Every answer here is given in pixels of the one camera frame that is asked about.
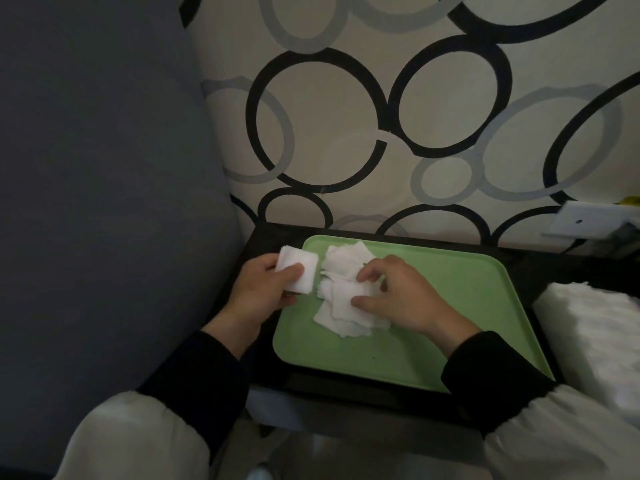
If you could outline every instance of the black table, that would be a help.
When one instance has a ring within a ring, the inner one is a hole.
[[[595,288],[640,296],[640,264],[635,262],[259,222],[220,292],[213,313],[227,302],[231,286],[245,261],[261,254],[277,253],[284,245],[301,248],[307,238],[316,234],[481,253],[498,259],[507,268],[551,370],[559,381],[563,381],[562,373],[531,308],[547,285],[588,282]],[[252,386],[315,401],[377,408],[473,426],[449,394],[318,371],[281,361],[271,344],[279,315],[277,312],[269,318],[255,345],[243,357]]]

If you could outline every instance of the person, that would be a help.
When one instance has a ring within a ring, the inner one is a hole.
[[[247,261],[228,304],[135,392],[118,394],[77,427],[60,480],[205,479],[244,408],[238,359],[277,309],[301,264],[275,272],[277,254]],[[357,279],[384,276],[377,297],[353,306],[424,334],[448,361],[442,381],[476,422],[494,472],[514,479],[640,478],[640,432],[571,387],[549,379],[498,334],[481,331],[396,256]]]

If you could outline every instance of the floor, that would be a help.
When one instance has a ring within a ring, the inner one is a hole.
[[[259,428],[248,419],[236,423],[217,475],[212,478],[244,480],[254,466],[265,461],[282,480],[492,478],[484,468],[393,451],[376,444],[356,444],[282,429],[261,438]]]

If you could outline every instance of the patterned wall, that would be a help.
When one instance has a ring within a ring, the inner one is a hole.
[[[640,194],[640,0],[202,0],[189,32],[259,219],[551,251]]]

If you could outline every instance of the green tray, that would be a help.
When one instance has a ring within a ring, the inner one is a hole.
[[[357,239],[311,236],[302,249],[324,259],[330,245]],[[377,257],[395,254],[414,266],[457,311],[483,330],[498,332],[540,371],[553,378],[529,320],[511,284],[507,270],[484,254],[462,253],[388,242],[364,241]],[[324,371],[448,392],[440,380],[445,359],[422,335],[392,326],[374,329],[370,337],[341,339],[313,322],[322,300],[314,291],[282,311],[273,336],[273,349],[284,362]]]

